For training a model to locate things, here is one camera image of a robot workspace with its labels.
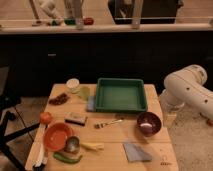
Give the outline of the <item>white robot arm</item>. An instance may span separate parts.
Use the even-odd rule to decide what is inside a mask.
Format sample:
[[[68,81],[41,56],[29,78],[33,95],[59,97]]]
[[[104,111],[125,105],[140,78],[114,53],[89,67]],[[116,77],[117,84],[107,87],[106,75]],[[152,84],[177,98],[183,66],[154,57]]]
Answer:
[[[164,79],[165,89],[160,95],[163,111],[178,111],[188,104],[213,120],[213,91],[204,87],[206,81],[207,72],[200,65],[189,65],[168,74]]]

